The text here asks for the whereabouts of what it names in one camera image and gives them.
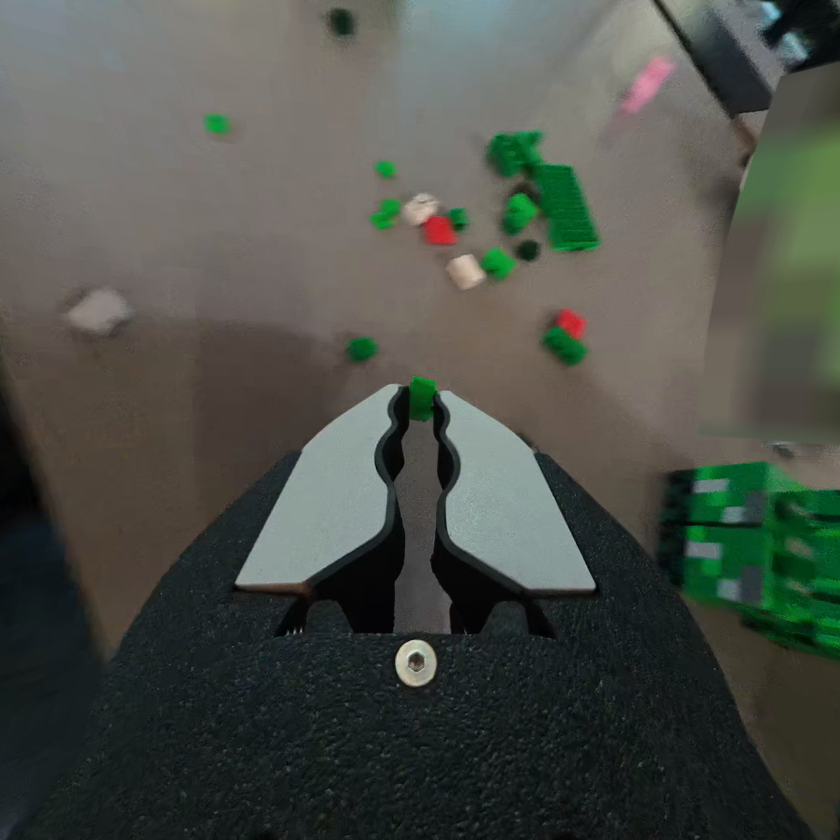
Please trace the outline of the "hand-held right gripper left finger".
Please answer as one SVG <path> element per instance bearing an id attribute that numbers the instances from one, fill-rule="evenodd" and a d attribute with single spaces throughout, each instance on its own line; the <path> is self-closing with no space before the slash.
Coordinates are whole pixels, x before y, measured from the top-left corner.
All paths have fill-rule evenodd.
<path id="1" fill-rule="evenodd" d="M 390 384 L 301 450 L 235 580 L 242 592 L 340 605 L 357 634 L 391 634 L 406 535 L 395 482 L 404 467 L 407 388 Z"/>

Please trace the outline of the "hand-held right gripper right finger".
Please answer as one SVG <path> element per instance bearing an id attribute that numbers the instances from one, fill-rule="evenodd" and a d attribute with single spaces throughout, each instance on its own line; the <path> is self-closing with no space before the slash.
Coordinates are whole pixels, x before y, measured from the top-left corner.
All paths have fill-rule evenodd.
<path id="1" fill-rule="evenodd" d="M 532 448 L 451 391 L 434 398 L 438 444 L 432 570 L 456 634 L 480 634 L 502 604 L 526 634 L 554 634 L 540 603 L 588 597 L 595 579 Z"/>

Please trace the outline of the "large green lego plate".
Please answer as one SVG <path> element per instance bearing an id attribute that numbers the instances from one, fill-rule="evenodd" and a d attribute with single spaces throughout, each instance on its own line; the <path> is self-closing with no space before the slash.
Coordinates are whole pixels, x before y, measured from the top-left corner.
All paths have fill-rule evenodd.
<path id="1" fill-rule="evenodd" d="M 601 238 L 574 168 L 541 163 L 534 180 L 551 248 L 562 253 L 597 249 Z"/>

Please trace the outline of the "green pixel-patterned lego figure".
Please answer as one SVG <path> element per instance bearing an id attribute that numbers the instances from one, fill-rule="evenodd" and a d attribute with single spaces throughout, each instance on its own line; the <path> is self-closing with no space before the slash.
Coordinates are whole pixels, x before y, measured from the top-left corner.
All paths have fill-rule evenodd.
<path id="1" fill-rule="evenodd" d="M 766 462 L 670 471 L 656 561 L 690 600 L 838 661 L 838 490 L 809 488 Z"/>

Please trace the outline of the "scattered green lego bricks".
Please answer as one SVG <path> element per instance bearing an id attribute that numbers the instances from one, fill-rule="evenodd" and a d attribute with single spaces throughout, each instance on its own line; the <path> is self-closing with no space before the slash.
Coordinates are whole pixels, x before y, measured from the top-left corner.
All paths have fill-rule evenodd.
<path id="1" fill-rule="evenodd" d="M 543 139 L 540 131 L 501 132 L 495 134 L 486 147 L 488 165 L 505 178 L 522 175 L 535 183 L 536 168 L 545 163 L 539 151 Z M 401 218 L 404 203 L 395 198 L 382 200 L 379 208 L 371 215 L 371 224 L 379 229 L 392 228 L 396 220 Z M 501 228 L 508 236 L 519 235 L 526 229 L 535 217 L 543 215 L 540 198 L 532 198 L 527 190 L 514 193 L 507 201 L 501 219 Z M 462 235 L 469 227 L 470 220 L 467 211 L 460 206 L 451 207 L 446 213 L 439 209 L 437 215 L 449 216 L 457 232 Z M 507 279 L 519 261 L 532 261 L 540 254 L 541 245 L 538 241 L 528 239 L 516 247 L 516 255 L 510 255 L 504 248 L 490 248 L 478 259 L 487 278 L 492 280 Z"/>

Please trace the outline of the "white lego piece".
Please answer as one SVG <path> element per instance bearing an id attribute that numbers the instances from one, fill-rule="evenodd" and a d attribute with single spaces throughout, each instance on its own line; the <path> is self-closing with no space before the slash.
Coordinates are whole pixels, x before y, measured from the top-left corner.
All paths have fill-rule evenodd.
<path id="1" fill-rule="evenodd" d="M 135 311 L 124 295 L 111 288 L 96 288 L 82 295 L 63 315 L 69 328 L 106 338 L 131 322 Z"/>

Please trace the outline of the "pink lego pig figure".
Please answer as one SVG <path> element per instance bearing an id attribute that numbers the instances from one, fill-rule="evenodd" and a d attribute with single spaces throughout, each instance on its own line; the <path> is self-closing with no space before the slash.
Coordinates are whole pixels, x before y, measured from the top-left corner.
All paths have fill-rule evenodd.
<path id="1" fill-rule="evenodd" d="M 676 63 L 667 56 L 654 56 L 639 71 L 621 100 L 621 113 L 635 114 L 651 102 L 673 73 Z"/>

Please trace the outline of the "dark blurred object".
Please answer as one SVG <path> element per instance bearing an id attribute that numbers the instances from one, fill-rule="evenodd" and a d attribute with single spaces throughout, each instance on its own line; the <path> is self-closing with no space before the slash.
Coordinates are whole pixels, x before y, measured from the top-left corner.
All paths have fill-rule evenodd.
<path id="1" fill-rule="evenodd" d="M 796 2 L 653 1 L 722 110 L 766 112 L 781 78 L 838 33 L 838 2 L 804 2 L 779 40 L 765 36 Z"/>

